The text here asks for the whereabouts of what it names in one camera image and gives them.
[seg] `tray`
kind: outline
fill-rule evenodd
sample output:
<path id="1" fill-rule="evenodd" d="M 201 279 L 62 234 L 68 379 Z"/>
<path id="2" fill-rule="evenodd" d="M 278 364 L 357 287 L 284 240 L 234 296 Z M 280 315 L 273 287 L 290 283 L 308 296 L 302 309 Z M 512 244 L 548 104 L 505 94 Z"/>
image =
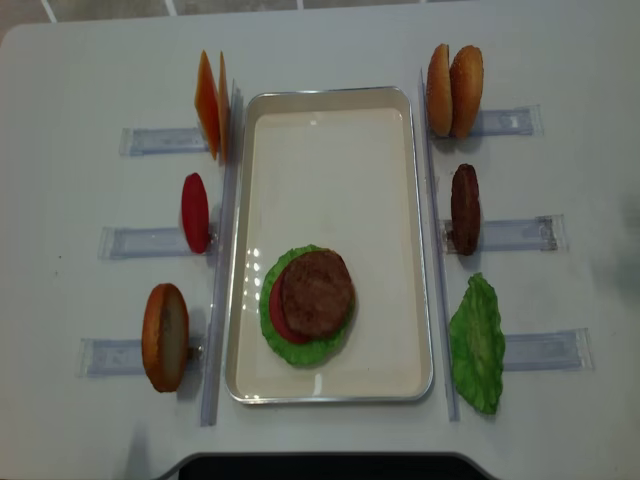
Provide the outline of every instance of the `tray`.
<path id="1" fill-rule="evenodd" d="M 414 400 L 433 379 L 411 105 L 393 87 L 263 94 L 247 107 L 224 373 L 243 403 Z M 343 349 L 299 369 L 262 336 L 262 281 L 308 244 L 344 258 Z"/>

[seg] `sliced bun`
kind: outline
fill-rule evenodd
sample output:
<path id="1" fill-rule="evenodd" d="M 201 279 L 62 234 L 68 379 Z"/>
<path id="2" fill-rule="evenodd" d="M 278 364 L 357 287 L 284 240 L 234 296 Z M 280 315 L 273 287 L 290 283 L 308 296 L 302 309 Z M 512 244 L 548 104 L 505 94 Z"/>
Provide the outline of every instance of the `sliced bun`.
<path id="1" fill-rule="evenodd" d="M 449 135 L 453 118 L 449 45 L 442 43 L 433 51 L 427 73 L 427 114 L 429 126 L 441 137 Z"/>
<path id="2" fill-rule="evenodd" d="M 466 138 L 476 120 L 482 98 L 484 67 L 480 49 L 468 45 L 460 50 L 453 59 L 450 75 L 453 96 L 451 133 L 457 138 Z"/>
<path id="3" fill-rule="evenodd" d="M 142 365 L 153 388 L 175 392 L 187 366 L 189 314 L 180 290 L 163 283 L 149 295 L 142 325 Z"/>

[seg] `floor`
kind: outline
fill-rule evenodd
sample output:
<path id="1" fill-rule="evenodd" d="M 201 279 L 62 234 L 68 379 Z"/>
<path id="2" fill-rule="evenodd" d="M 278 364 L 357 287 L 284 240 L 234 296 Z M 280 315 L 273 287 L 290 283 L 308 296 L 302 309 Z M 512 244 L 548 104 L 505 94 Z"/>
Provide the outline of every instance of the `floor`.
<path id="1" fill-rule="evenodd" d="M 427 0 L 0 0 L 0 42 L 24 23 L 425 3 Z"/>

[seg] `table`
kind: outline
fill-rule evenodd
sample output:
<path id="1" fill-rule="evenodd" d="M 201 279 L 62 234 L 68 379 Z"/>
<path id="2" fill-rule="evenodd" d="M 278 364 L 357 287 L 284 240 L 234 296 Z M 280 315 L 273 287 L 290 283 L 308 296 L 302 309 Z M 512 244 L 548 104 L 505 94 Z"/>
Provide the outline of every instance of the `table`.
<path id="1" fill-rule="evenodd" d="M 9 33 L 0 48 L 0 477 L 158 477 L 198 454 L 282 451 L 453 452 L 510 479 L 640 477 L 638 13 L 597 0 L 453 2 Z M 218 424 L 200 428 L 198 381 L 176 396 L 143 377 L 76 378 L 80 338 L 139 337 L 156 283 L 181 288 L 196 329 L 209 318 L 204 259 L 105 264 L 96 255 L 103 226 L 176 225 L 193 171 L 219 201 L 221 170 L 205 154 L 118 155 L 125 126 L 195 124 L 201 49 L 225 52 L 247 101 L 396 85 L 417 112 L 420 68 L 441 42 L 452 56 L 469 43 L 482 49 L 485 108 L 542 105 L 542 137 L 488 139 L 435 161 L 445 178 L 467 155 L 486 159 L 485 217 L 565 214 L 568 252 L 482 261 L 503 330 L 589 327 L 593 372 L 505 374 L 495 419 L 461 403 L 450 423 L 431 301 L 435 382 L 417 403 L 248 408 L 221 388 Z M 432 268 L 427 280 L 432 294 Z"/>

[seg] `lettuce leaf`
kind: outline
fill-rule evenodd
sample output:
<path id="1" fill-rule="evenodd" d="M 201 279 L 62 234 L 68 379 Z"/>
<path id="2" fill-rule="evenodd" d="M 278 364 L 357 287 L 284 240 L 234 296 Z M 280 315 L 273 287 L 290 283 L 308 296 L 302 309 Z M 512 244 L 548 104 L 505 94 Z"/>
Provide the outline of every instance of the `lettuce leaf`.
<path id="1" fill-rule="evenodd" d="M 498 297 L 476 273 L 449 324 L 456 390 L 479 412 L 494 415 L 502 394 L 505 338 Z"/>
<path id="2" fill-rule="evenodd" d="M 307 245 L 306 247 L 293 248 L 282 255 L 264 277 L 264 284 L 260 293 L 259 309 L 262 335 L 267 340 L 271 349 L 294 367 L 317 365 L 326 360 L 329 355 L 336 352 L 344 342 L 344 337 L 351 323 L 351 318 L 353 317 L 355 303 L 351 304 L 344 325 L 340 327 L 340 330 L 338 330 L 335 335 L 331 338 L 311 340 L 309 343 L 303 345 L 285 340 L 276 332 L 276 329 L 273 328 L 271 317 L 269 316 L 269 299 L 271 298 L 273 284 L 276 283 L 276 280 L 291 260 L 304 253 L 318 250 L 326 249 L 316 247 L 315 245 Z"/>

